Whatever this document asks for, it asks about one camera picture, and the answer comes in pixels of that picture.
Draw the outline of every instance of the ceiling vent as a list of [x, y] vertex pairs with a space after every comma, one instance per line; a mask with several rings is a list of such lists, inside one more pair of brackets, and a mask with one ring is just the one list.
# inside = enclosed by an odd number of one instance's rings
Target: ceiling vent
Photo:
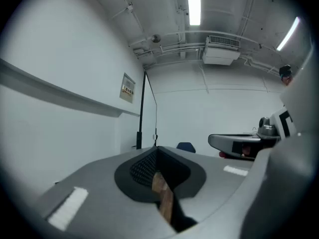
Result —
[[206, 38], [203, 61], [205, 64], [230, 65], [238, 59], [239, 48], [238, 40], [210, 35]]

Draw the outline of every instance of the ceiling light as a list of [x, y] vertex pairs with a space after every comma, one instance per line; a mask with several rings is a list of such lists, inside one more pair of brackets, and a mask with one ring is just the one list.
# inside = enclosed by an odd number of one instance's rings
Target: ceiling light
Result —
[[190, 25], [200, 25], [200, 6], [200, 0], [188, 0]]
[[294, 31], [296, 30], [298, 24], [299, 24], [300, 19], [298, 17], [296, 17], [293, 25], [291, 26], [289, 32], [287, 33], [287, 35], [285, 36], [284, 40], [279, 44], [279, 46], [277, 47], [277, 50], [280, 51], [283, 46], [286, 44], [286, 42], [289, 40], [289, 38], [293, 35]]

